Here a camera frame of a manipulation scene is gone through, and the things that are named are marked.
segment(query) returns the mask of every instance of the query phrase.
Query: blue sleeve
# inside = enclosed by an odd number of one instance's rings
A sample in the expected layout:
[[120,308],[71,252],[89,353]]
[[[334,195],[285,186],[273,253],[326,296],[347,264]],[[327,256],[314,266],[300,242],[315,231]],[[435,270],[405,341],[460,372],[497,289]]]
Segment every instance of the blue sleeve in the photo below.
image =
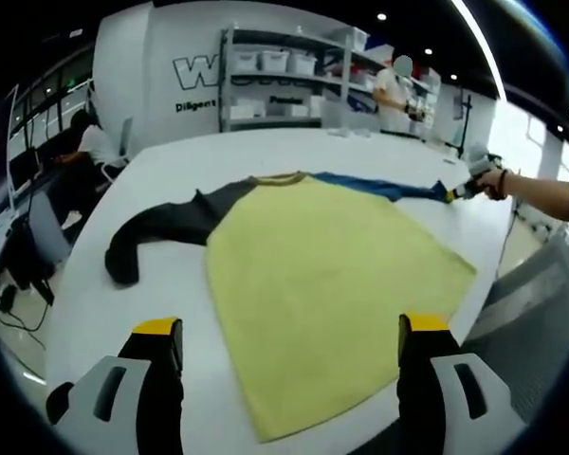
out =
[[412,187],[400,185],[387,180],[369,180],[366,178],[339,175],[336,173],[314,173],[312,176],[322,182],[340,185],[350,190],[368,192],[377,196],[384,196],[392,202],[403,197],[431,199],[432,201],[447,202],[447,189],[439,180],[431,188]]

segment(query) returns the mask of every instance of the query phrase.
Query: person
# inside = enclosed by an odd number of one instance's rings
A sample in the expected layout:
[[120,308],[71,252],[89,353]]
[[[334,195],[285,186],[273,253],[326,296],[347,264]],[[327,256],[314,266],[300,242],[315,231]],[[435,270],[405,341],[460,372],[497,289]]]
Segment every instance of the person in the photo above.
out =
[[110,137],[99,127],[97,122],[85,110],[80,110],[72,116],[70,127],[81,136],[78,151],[57,157],[57,163],[70,164],[82,159],[85,154],[90,155],[95,166],[96,180],[104,180],[101,172],[116,178],[124,167],[124,161],[119,159],[119,153],[114,147]]
[[409,116],[421,117],[421,111],[410,106],[411,95],[404,78],[396,74],[394,65],[399,57],[399,51],[392,55],[392,65],[377,73],[373,99],[377,103],[379,123],[382,132],[409,133]]
[[508,170],[483,175],[478,184],[493,198],[496,193],[516,196],[553,218],[569,222],[569,182],[522,177]]

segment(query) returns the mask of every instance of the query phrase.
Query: desk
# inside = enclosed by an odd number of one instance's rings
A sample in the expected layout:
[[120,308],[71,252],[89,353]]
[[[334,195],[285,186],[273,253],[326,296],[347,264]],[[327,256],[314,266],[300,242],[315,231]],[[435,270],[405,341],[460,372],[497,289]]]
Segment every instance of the desk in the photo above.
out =
[[[467,167],[414,139],[329,136],[325,130],[276,129],[202,136],[143,151],[90,216],[64,269],[50,315],[46,378],[52,390],[75,382],[105,355],[116,355],[146,319],[183,319],[185,400],[181,437],[186,454],[343,454],[398,416],[395,384],[324,424],[268,444],[257,443],[205,279],[202,246],[161,242],[139,247],[140,282],[116,289],[103,254],[129,218],[167,201],[192,199],[249,175],[328,171],[452,187]],[[451,205],[403,199],[397,206],[476,266],[478,275],[450,321],[461,341],[495,279],[511,202],[483,195]]]

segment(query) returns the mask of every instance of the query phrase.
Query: storage bin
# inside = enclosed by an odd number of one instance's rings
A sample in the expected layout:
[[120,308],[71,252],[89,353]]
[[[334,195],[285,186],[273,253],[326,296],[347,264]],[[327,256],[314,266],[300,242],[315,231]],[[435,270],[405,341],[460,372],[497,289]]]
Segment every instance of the storage bin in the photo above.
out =
[[312,55],[292,53],[288,57],[287,71],[289,73],[314,76],[315,66],[316,57]]
[[263,71],[285,73],[289,52],[285,50],[262,50],[259,63]]
[[229,107],[229,119],[239,120],[243,118],[253,118],[255,117],[255,110],[252,105],[244,106],[230,106]]
[[369,35],[356,27],[337,28],[325,34],[325,38],[336,41],[345,46],[345,41],[348,36],[352,36],[352,50],[356,52],[364,51],[367,46],[367,39]]
[[309,117],[321,118],[322,105],[324,104],[324,97],[320,95],[312,95],[308,100]]
[[234,72],[257,71],[257,52],[235,51]]
[[255,117],[265,117],[266,116],[266,101],[256,100],[252,98],[234,98],[234,106],[251,106],[253,108]]
[[285,117],[307,117],[308,107],[303,104],[288,104],[284,107]]

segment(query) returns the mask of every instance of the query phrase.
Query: window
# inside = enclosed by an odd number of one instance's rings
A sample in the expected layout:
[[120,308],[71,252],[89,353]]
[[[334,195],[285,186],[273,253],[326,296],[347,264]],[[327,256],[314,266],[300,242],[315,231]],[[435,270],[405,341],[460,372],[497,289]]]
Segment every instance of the window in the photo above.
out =
[[535,118],[529,118],[527,136],[539,145],[543,145],[546,140],[546,125],[543,121]]
[[562,182],[569,182],[569,143],[562,144],[562,158],[559,166],[558,180]]
[[92,47],[81,48],[51,74],[36,81],[31,90],[19,87],[21,98],[12,115],[14,131],[9,141],[10,159],[27,149],[24,122],[27,123],[28,145],[34,147],[69,128],[74,113],[85,106],[93,70],[93,51]]
[[543,123],[514,104],[497,101],[488,148],[504,159],[507,168],[537,177],[543,154],[540,142],[544,141]]

